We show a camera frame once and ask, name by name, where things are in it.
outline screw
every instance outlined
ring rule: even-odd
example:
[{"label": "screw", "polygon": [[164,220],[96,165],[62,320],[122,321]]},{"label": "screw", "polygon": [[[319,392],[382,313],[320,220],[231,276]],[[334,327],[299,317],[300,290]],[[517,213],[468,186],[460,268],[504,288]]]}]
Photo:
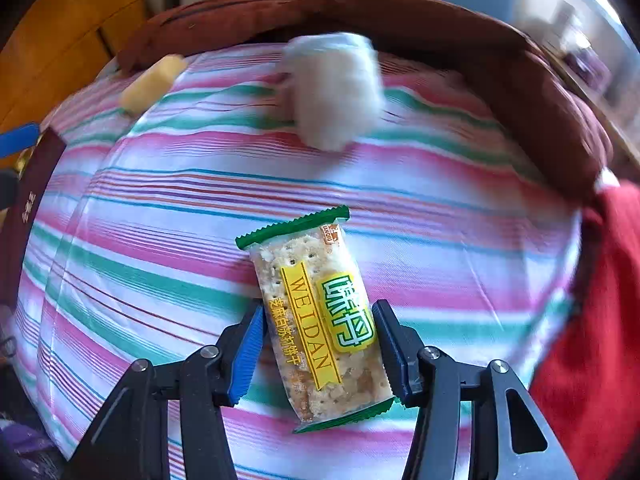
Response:
[{"label": "screw", "polygon": [[213,359],[214,357],[218,357],[220,350],[215,345],[208,345],[200,349],[200,355],[205,359]]},{"label": "screw", "polygon": [[509,365],[506,362],[501,361],[500,359],[491,361],[491,368],[493,368],[499,374],[505,374],[509,371]]},{"label": "screw", "polygon": [[131,364],[131,369],[134,372],[144,372],[147,368],[149,368],[149,361],[146,359],[136,359]]},{"label": "screw", "polygon": [[425,346],[422,349],[422,354],[428,359],[435,360],[440,357],[440,350],[435,346]]}]

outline brown cushion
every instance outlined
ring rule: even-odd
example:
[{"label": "brown cushion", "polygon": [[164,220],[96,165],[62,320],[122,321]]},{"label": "brown cushion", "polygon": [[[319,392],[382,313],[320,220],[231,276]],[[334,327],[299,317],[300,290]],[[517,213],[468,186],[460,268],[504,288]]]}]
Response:
[{"label": "brown cushion", "polygon": [[126,72],[166,54],[343,30],[378,50],[466,76],[549,183],[584,200],[611,145],[593,113],[566,92],[519,31],[439,0],[206,0],[151,18],[118,53]]},{"label": "brown cushion", "polygon": [[44,132],[20,178],[15,203],[0,231],[0,303],[12,310],[18,298],[22,260],[33,219],[65,146],[52,128]]}]

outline green stripe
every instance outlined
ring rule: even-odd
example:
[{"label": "green stripe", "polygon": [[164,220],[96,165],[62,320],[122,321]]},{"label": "green stripe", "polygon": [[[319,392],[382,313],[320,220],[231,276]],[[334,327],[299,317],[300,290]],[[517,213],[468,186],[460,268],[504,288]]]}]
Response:
[{"label": "green stripe", "polygon": [[547,301],[545,309],[540,313],[541,317],[568,316],[575,307],[574,298],[571,296],[563,296],[558,300]]},{"label": "green stripe", "polygon": [[85,119],[84,121],[79,122],[76,126],[72,126],[71,128],[66,129],[62,132],[61,136],[65,137],[69,133],[76,131],[78,128],[82,128],[83,126],[87,126],[88,124],[93,123],[94,121],[98,121],[100,119],[104,119],[106,117],[111,117],[114,115],[124,115],[124,110],[122,108],[115,108],[114,110],[109,110],[108,112],[102,112],[100,114],[95,114],[93,117],[89,119]]},{"label": "green stripe", "polygon": [[215,90],[186,90],[166,94],[159,103],[170,103],[180,101],[202,101],[203,99],[216,95],[240,95],[249,97],[270,97],[275,94],[275,90],[270,86],[263,86],[251,83],[239,83],[237,85],[217,88]]},{"label": "green stripe", "polygon": [[[38,238],[49,244],[53,244],[56,240],[55,237],[36,225],[33,226],[33,231]],[[250,298],[239,294],[231,294],[137,269],[99,256],[82,247],[72,246],[66,240],[60,240],[56,261],[66,261],[65,256],[71,257],[75,262],[131,290],[167,303],[178,304],[201,314],[214,315],[224,319],[237,319],[245,313],[250,304]]]},{"label": "green stripe", "polygon": [[[235,171],[219,171],[219,170],[207,170],[205,168],[180,168],[180,170],[147,170],[147,169],[138,169],[138,168],[124,168],[123,166],[107,166],[102,169],[103,171],[115,170],[115,171],[123,171],[125,173],[149,173],[149,174],[159,174],[159,175],[172,175],[172,174],[180,174],[180,173],[199,173],[204,175],[221,175],[221,176],[234,176],[240,178],[253,178],[255,180],[265,180],[267,182],[293,182],[295,184],[311,184],[312,186],[331,186],[337,189],[347,189],[354,190],[357,192],[382,192],[382,193],[393,193],[398,196],[408,196],[411,198],[417,198],[424,202],[435,202],[438,204],[449,205],[452,207],[467,209],[469,211],[476,211],[488,216],[506,216],[509,218],[528,218],[527,212],[524,211],[509,211],[509,210],[495,210],[490,208],[485,208],[482,206],[471,205],[465,202],[459,202],[457,200],[448,200],[446,198],[440,196],[432,196],[421,193],[416,193],[412,191],[407,191],[404,189],[398,189],[395,187],[385,187],[385,186],[353,186],[350,184],[344,184],[342,182],[336,182],[335,180],[312,180],[308,178],[288,178],[285,176],[271,176],[265,174],[257,174],[257,173],[238,173]],[[258,220],[266,220],[266,218],[257,218]],[[282,219],[268,219],[272,222],[281,222]],[[553,221],[537,221],[539,225],[542,226],[556,226],[558,222]]]},{"label": "green stripe", "polygon": [[[245,214],[225,213],[225,212],[215,211],[212,209],[196,209],[191,207],[166,205],[162,203],[147,203],[147,202],[140,202],[139,200],[133,200],[133,199],[121,200],[121,199],[107,198],[103,196],[91,196],[90,198],[94,202],[108,202],[108,203],[115,203],[115,204],[121,204],[121,205],[131,205],[136,207],[161,209],[161,210],[167,210],[167,211],[178,211],[178,212],[185,212],[190,214],[199,214],[199,215],[215,216],[215,217],[222,217],[222,218],[254,220],[254,221],[259,221],[262,224],[269,223],[269,222],[282,221],[280,219],[272,219],[264,216],[251,216],[251,215],[245,215]],[[471,251],[479,254],[493,254],[493,255],[497,254],[499,256],[510,257],[510,258],[515,257],[520,259],[522,259],[522,255],[524,254],[530,260],[549,260],[549,259],[555,260],[556,259],[555,254],[523,253],[522,250],[520,249],[507,250],[507,249],[486,248],[481,246],[463,245],[460,242],[450,242],[450,241],[443,241],[443,240],[434,239],[434,238],[424,238],[424,237],[419,237],[417,235],[402,235],[399,233],[391,233],[385,230],[369,231],[369,230],[360,230],[360,229],[350,228],[349,232],[352,234],[358,234],[358,235],[369,237],[369,238],[388,238],[391,240],[405,240],[413,244],[446,247],[446,248],[453,248],[456,250],[464,249],[466,251]]]},{"label": "green stripe", "polygon": [[54,304],[83,324],[92,333],[97,334],[131,356],[148,358],[156,365],[179,361],[183,358],[179,354],[143,340],[131,330],[121,329],[113,321],[105,321],[91,308],[78,303],[64,293],[58,295]]},{"label": "green stripe", "polygon": [[42,269],[38,266],[38,264],[33,263],[26,256],[22,261],[22,268],[27,270],[34,282],[37,282],[42,286],[45,286],[47,284],[47,277],[42,272]]},{"label": "green stripe", "polygon": [[462,156],[474,162],[480,162],[488,166],[511,166],[511,158],[506,153],[489,153],[475,150],[459,142],[446,139],[438,135],[430,135],[426,130],[415,130],[412,128],[393,128],[376,130],[369,136],[371,139],[392,140],[395,142],[413,141],[439,148],[453,155]]},{"label": "green stripe", "polygon": [[[71,248],[70,257],[77,263],[91,268],[97,274],[106,276],[132,290],[203,314],[237,319],[246,311],[250,302],[250,298],[239,294],[153,274],[98,256],[79,246]],[[501,326],[493,321],[485,323],[447,320],[446,323],[443,323],[403,318],[402,322],[415,328],[425,340],[437,339],[455,342],[518,339],[529,329],[529,325],[520,322],[504,322]]]},{"label": "green stripe", "polygon": [[79,146],[81,144],[88,144],[89,142],[108,142],[110,144],[115,144],[116,141],[126,135],[128,130],[123,130],[121,132],[101,132],[98,134],[91,134],[87,136],[82,136],[79,139],[72,140],[67,144],[68,148]]},{"label": "green stripe", "polygon": [[502,125],[495,119],[479,119],[466,110],[445,106],[427,104],[414,97],[410,92],[401,88],[385,89],[385,97],[392,102],[404,105],[417,112],[425,112],[436,116],[449,116],[472,124],[476,128],[502,131]]},{"label": "green stripe", "polygon": [[179,114],[157,123],[139,122],[132,128],[133,133],[143,133],[156,128],[175,128],[176,130],[199,130],[209,126],[245,126],[255,130],[274,130],[293,126],[293,121],[281,121],[266,115],[227,114],[215,116],[206,114],[199,118],[183,117]]}]

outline fabric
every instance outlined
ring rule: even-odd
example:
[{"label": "fabric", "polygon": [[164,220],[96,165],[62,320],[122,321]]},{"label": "fabric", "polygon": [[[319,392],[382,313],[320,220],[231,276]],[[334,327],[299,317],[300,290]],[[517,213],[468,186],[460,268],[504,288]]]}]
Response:
[{"label": "fabric", "polygon": [[640,434],[640,189],[606,189],[585,218],[600,252],[583,310],[538,367],[531,394],[580,480],[606,480]]},{"label": "fabric", "polygon": [[125,71],[141,70],[166,54],[340,31],[458,70],[553,187],[569,199],[593,195],[612,148],[589,107],[517,30],[438,0],[206,0],[152,17],[118,61]]},{"label": "fabric", "polygon": [[[70,456],[130,362],[215,343],[260,291],[236,236],[346,204],[371,301],[455,359],[507,359],[525,383],[564,325],[577,208],[455,72],[382,55],[379,129],[344,153],[306,148],[277,118],[282,44],[201,54],[135,124],[101,80],[50,122],[68,148],[24,259],[14,365]],[[241,479],[399,478],[417,410],[291,434],[298,421],[265,348],[246,397],[224,409]],[[172,477],[184,478],[170,403]],[[470,426],[463,407],[459,478]]]},{"label": "fabric", "polygon": [[48,128],[36,146],[18,184],[14,205],[0,229],[0,303],[12,310],[18,298],[22,261],[33,220],[65,143]]},{"label": "fabric", "polygon": [[18,456],[29,473],[28,478],[58,480],[66,460],[47,437],[38,413],[10,366],[0,368],[0,383],[0,434],[10,448],[7,451]]}]

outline white cotton ball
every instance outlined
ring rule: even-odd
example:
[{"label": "white cotton ball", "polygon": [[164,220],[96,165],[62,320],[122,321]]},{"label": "white cotton ball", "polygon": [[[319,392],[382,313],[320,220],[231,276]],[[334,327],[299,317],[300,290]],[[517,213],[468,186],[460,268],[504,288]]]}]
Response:
[{"label": "white cotton ball", "polygon": [[285,49],[296,127],[312,148],[338,152],[371,133],[382,114],[382,76],[370,41],[340,32],[302,36]]}]

